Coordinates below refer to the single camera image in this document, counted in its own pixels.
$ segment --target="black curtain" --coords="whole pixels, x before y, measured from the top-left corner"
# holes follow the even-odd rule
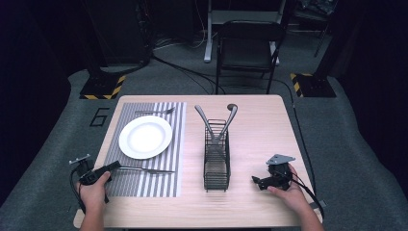
[[[80,0],[0,1],[2,204],[70,94],[68,76],[103,57]]]
[[[407,4],[369,1],[364,7],[354,45],[348,50],[348,66],[339,81],[361,134],[407,196],[408,29],[401,23],[408,19]]]

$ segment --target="white plate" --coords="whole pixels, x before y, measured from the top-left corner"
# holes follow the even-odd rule
[[[170,144],[172,130],[163,118],[148,115],[132,120],[119,136],[122,152],[134,159],[148,159],[162,153]]]

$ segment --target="desk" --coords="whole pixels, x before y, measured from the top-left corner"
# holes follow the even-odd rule
[[[258,20],[280,22],[286,0],[281,1],[279,12],[243,12],[243,11],[214,11],[212,0],[208,0],[208,20],[207,20],[207,45],[205,48],[204,62],[211,61],[213,51],[213,24],[223,24],[229,20]],[[275,49],[274,44],[270,45],[271,54]]]
[[[124,103],[186,102],[181,193],[176,197],[110,197],[105,227],[116,228],[250,228],[299,225],[295,213],[268,191],[260,191],[251,176],[268,177],[266,161],[274,154],[295,157],[291,162],[312,189],[283,100],[278,95],[129,95],[122,96],[102,143],[95,167],[102,167]],[[229,116],[229,103],[238,112],[229,126],[231,178],[229,189],[204,190],[204,122]],[[309,202],[313,200],[305,193]],[[83,213],[78,210],[74,225]]]

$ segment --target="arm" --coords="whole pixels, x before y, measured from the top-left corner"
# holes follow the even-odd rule
[[[294,173],[294,180],[297,180],[296,171],[291,165],[289,165],[289,167],[291,168],[292,173]],[[302,189],[300,189],[297,184],[292,183],[286,191],[282,191],[273,186],[269,186],[268,190],[272,194],[281,198],[289,208],[297,213],[300,218],[300,223],[303,231],[324,230],[318,216],[310,207],[302,192]]]
[[[82,221],[80,230],[104,230],[105,183],[110,175],[108,171],[105,172],[93,185],[83,186],[79,183],[77,184],[77,191],[87,208],[87,213]]]

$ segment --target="gray carpet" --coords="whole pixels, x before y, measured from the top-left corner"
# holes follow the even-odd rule
[[[318,39],[288,35],[281,48],[280,65],[275,71],[275,79],[281,82],[272,82],[271,88],[271,94],[284,98],[305,164],[311,173],[306,153],[310,157],[318,198],[328,204],[324,227],[326,230],[408,230],[407,199],[393,175],[377,161],[359,134],[353,110],[338,81],[329,77],[336,98],[295,96],[290,73],[313,73],[327,41],[319,56],[313,58]],[[204,48],[204,45],[198,48],[174,45],[158,49],[154,54],[168,62],[214,75],[215,62],[203,63]],[[110,67],[108,70],[123,68],[126,67]],[[75,230],[72,221],[78,207],[68,183],[71,170],[68,161],[87,153],[92,159],[96,158],[118,100],[79,99],[79,92],[87,79],[86,71],[69,77],[72,86],[69,102],[45,145],[1,207],[0,230]],[[222,83],[234,84],[230,79],[225,78],[227,81]],[[253,87],[264,88],[266,85],[266,82],[256,82]],[[225,90],[228,94],[265,92],[243,88]],[[211,85],[203,78],[188,76],[152,60],[145,68],[127,75],[118,97],[125,94],[211,92]],[[101,113],[107,116],[107,121],[102,127],[89,127],[98,108],[109,108]]]

